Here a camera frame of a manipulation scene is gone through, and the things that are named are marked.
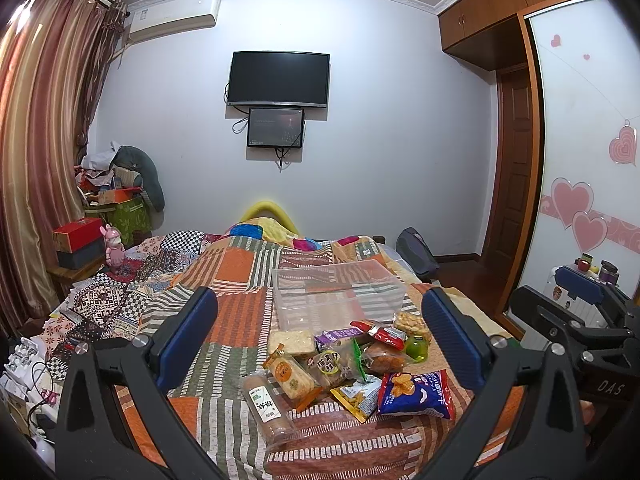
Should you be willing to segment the blue rice cracker bag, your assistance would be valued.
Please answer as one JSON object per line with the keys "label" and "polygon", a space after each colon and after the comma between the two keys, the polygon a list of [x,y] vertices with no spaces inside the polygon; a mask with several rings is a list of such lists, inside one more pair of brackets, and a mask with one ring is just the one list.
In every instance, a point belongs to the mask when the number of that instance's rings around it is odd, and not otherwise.
{"label": "blue rice cracker bag", "polygon": [[381,415],[454,419],[446,370],[386,374],[378,390],[378,412]]}

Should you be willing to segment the red white snack bag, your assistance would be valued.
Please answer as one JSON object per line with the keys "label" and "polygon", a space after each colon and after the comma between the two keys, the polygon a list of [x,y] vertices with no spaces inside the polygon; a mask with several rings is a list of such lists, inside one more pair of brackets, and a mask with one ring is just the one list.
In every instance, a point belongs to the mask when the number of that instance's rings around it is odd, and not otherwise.
{"label": "red white snack bag", "polygon": [[350,325],[358,328],[358,330],[366,333],[376,341],[386,344],[386,346],[400,351],[405,349],[405,343],[408,339],[408,335],[402,330],[398,330],[398,328],[393,325],[371,320],[352,321],[350,322]]}

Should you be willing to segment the fried orange snack bag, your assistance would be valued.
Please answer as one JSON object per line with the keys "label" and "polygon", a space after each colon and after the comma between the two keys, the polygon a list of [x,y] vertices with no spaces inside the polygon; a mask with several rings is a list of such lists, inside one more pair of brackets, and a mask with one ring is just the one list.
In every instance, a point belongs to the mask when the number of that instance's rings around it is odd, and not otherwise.
{"label": "fried orange snack bag", "polygon": [[411,363],[405,352],[382,342],[365,346],[361,353],[361,362],[369,372],[379,375],[399,373]]}

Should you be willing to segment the yellow chip bag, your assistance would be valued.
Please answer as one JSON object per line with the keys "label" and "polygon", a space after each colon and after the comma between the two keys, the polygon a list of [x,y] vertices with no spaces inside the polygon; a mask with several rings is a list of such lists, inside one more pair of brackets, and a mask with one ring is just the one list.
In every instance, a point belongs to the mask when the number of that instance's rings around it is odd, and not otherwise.
{"label": "yellow chip bag", "polygon": [[378,409],[378,393],[382,386],[382,379],[367,375],[363,382],[353,380],[345,382],[330,393],[341,406],[352,414],[360,424],[364,424]]}

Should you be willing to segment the bread slice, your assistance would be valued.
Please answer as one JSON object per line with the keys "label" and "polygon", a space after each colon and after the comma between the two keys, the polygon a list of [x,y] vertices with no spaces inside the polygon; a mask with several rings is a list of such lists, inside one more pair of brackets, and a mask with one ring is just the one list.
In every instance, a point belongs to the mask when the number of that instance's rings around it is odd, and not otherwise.
{"label": "bread slice", "polygon": [[268,353],[278,349],[296,359],[307,359],[317,352],[310,330],[273,330],[268,338]]}

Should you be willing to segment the purple label cake pack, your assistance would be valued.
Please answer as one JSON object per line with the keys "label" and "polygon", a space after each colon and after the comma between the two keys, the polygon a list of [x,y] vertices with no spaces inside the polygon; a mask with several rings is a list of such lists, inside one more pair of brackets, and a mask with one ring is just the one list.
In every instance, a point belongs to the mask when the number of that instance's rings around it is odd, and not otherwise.
{"label": "purple label cake pack", "polygon": [[345,341],[351,339],[360,339],[366,336],[357,327],[349,326],[346,328],[340,328],[339,330],[322,330],[322,332],[314,335],[314,342],[318,351],[326,350],[327,348],[334,346],[334,344],[344,344]]}

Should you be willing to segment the green edged cat ear snack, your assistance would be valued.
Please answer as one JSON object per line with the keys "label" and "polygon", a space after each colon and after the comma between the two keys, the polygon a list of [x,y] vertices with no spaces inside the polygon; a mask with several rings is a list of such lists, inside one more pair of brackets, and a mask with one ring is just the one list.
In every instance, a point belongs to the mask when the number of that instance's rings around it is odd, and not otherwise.
{"label": "green edged cat ear snack", "polygon": [[366,380],[361,350],[356,339],[327,346],[307,360],[306,370],[323,392],[329,392],[348,380]]}

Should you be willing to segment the white heart sliding door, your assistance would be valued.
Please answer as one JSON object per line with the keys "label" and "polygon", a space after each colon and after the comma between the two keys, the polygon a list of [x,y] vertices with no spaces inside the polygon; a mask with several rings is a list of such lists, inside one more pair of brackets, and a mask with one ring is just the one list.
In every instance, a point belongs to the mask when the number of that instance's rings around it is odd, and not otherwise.
{"label": "white heart sliding door", "polygon": [[581,254],[639,285],[639,47],[608,0],[530,14],[541,88],[538,216],[521,281]]}

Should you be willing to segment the brown wooden door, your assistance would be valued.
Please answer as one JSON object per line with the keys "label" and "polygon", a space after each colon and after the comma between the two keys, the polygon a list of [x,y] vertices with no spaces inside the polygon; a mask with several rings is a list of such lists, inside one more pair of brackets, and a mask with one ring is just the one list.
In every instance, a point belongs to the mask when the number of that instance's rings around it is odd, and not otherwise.
{"label": "brown wooden door", "polygon": [[498,148],[494,192],[483,261],[497,290],[487,313],[499,321],[506,310],[515,272],[520,270],[528,234],[535,131],[533,87],[525,65],[497,73]]}

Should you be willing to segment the green jelly cup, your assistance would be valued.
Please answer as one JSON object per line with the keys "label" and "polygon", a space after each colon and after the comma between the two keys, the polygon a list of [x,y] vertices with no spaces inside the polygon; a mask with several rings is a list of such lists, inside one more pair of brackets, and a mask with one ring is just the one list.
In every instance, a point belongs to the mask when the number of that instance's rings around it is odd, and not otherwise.
{"label": "green jelly cup", "polygon": [[423,335],[411,335],[405,344],[405,354],[414,362],[424,362],[428,357],[430,338]]}

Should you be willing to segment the golden biscuit pack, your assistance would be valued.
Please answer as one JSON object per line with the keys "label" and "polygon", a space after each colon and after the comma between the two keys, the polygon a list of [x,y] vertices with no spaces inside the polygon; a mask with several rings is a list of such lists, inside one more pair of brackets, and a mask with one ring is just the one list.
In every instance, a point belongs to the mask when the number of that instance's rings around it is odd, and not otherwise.
{"label": "golden biscuit pack", "polygon": [[421,315],[404,311],[397,312],[394,317],[393,326],[406,334],[408,338],[420,337],[427,344],[431,342],[431,332]]}

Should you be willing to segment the brown cylinder cookie pack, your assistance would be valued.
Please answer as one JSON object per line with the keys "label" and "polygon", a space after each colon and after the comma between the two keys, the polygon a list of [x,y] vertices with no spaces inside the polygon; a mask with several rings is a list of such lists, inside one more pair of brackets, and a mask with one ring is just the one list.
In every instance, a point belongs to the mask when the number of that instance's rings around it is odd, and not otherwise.
{"label": "brown cylinder cookie pack", "polygon": [[293,440],[295,428],[288,417],[288,409],[264,373],[244,376],[241,393],[268,448]]}

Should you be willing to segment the dark backpack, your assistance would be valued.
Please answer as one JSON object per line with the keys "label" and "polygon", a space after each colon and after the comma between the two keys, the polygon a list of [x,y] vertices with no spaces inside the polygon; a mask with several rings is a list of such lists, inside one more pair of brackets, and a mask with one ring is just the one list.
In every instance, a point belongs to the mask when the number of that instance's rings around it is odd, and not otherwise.
{"label": "dark backpack", "polygon": [[439,264],[424,238],[412,226],[405,228],[396,240],[396,252],[424,283],[436,280]]}

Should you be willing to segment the dark grey box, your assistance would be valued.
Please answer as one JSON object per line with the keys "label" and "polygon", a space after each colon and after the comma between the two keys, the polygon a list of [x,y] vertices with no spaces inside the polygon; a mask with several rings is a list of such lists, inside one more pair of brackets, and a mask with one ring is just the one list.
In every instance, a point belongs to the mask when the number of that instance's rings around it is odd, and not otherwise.
{"label": "dark grey box", "polygon": [[78,270],[105,254],[104,240],[98,238],[76,252],[57,252],[58,265],[64,269]]}

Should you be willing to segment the pink rabbit toy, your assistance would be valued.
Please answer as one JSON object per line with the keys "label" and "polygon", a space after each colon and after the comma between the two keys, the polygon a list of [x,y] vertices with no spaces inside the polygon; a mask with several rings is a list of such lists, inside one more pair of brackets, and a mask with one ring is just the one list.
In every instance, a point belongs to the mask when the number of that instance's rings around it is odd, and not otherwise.
{"label": "pink rabbit toy", "polygon": [[105,261],[111,269],[118,269],[125,259],[125,247],[122,244],[122,234],[110,224],[100,227],[105,246]]}

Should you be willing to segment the orange label cracker pack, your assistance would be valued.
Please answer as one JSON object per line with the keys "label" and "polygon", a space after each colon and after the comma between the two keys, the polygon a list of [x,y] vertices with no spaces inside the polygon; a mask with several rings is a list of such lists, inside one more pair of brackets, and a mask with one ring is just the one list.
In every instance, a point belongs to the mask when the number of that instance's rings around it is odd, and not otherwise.
{"label": "orange label cracker pack", "polygon": [[318,382],[279,344],[262,363],[270,375],[280,385],[297,413],[305,411],[322,393]]}

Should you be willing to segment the red shoe box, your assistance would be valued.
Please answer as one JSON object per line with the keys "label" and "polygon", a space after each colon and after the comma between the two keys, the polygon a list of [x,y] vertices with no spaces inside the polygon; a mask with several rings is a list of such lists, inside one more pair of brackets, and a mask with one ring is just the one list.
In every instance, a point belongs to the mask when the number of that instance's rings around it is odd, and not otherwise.
{"label": "red shoe box", "polygon": [[98,217],[85,217],[59,226],[52,231],[53,246],[57,252],[72,254],[102,237],[103,221]]}

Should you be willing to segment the green cardboard box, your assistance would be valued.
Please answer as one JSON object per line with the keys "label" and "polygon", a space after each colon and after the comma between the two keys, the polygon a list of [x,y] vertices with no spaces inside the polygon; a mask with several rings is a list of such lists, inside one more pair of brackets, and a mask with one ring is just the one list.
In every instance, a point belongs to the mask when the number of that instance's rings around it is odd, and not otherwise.
{"label": "green cardboard box", "polygon": [[100,218],[114,226],[122,234],[122,244],[126,248],[140,244],[151,236],[152,224],[149,208],[141,197],[126,202],[109,205],[90,205],[85,208],[87,217]]}

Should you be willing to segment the clear plastic storage bin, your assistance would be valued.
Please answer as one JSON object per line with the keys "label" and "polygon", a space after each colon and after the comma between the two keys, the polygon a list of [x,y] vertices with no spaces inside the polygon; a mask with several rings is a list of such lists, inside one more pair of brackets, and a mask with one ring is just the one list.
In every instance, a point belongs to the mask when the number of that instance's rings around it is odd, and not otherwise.
{"label": "clear plastic storage bin", "polygon": [[351,322],[390,321],[406,302],[404,283],[374,259],[272,272],[281,330],[341,330]]}

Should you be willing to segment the brown wooden wardrobe cabinet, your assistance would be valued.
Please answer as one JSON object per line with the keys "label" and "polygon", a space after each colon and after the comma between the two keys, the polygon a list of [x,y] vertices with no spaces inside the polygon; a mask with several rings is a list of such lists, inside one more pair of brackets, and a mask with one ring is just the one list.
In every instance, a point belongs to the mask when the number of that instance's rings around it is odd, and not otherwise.
{"label": "brown wooden wardrobe cabinet", "polygon": [[526,52],[518,14],[549,1],[459,0],[438,16],[442,50],[488,72],[522,64]]}

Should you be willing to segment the grey green pillow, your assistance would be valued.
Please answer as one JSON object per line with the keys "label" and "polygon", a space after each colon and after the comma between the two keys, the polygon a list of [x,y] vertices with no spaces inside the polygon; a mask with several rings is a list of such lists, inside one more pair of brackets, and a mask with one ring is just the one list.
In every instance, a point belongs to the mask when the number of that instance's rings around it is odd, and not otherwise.
{"label": "grey green pillow", "polygon": [[122,145],[113,159],[116,166],[137,172],[141,177],[140,188],[145,192],[151,207],[156,212],[163,212],[165,209],[165,197],[157,169],[149,158],[149,155],[140,148]]}

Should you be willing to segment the yellow headboard cushion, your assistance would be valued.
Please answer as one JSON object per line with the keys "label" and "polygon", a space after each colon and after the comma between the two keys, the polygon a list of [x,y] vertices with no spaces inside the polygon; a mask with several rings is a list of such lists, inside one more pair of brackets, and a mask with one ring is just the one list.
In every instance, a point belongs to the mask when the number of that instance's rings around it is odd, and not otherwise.
{"label": "yellow headboard cushion", "polygon": [[271,218],[277,220],[281,226],[294,234],[298,234],[294,222],[285,210],[272,200],[258,200],[242,214],[241,222],[247,222],[250,219],[258,218],[262,214],[269,214]]}

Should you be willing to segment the striped brown curtain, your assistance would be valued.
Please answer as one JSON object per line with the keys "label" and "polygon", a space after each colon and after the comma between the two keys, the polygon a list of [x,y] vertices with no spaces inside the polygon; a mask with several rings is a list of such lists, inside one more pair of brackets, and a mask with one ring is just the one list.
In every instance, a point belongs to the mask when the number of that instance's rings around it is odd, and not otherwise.
{"label": "striped brown curtain", "polygon": [[1,34],[1,333],[54,306],[54,229],[82,217],[88,146],[126,4],[26,0]]}

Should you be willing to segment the white air conditioner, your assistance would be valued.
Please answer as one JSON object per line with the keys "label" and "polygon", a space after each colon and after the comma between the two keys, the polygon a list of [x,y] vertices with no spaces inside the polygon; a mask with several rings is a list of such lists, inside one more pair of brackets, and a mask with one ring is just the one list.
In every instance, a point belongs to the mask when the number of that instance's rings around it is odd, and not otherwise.
{"label": "white air conditioner", "polygon": [[212,28],[221,0],[171,0],[134,11],[126,44],[157,39],[180,32]]}

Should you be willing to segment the small black wall monitor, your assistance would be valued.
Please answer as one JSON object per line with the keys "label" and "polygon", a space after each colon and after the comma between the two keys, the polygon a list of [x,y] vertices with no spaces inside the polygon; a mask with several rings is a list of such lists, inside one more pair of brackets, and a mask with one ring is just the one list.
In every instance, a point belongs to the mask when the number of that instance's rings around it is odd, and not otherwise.
{"label": "small black wall monitor", "polygon": [[248,113],[249,148],[301,148],[305,113],[294,107],[252,107]]}

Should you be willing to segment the wall mounted black television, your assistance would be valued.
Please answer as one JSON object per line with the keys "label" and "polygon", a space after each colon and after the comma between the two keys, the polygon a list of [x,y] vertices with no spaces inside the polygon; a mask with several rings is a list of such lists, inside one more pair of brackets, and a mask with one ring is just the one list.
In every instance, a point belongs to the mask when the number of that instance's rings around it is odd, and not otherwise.
{"label": "wall mounted black television", "polygon": [[288,51],[235,51],[227,102],[232,106],[329,104],[330,56]]}

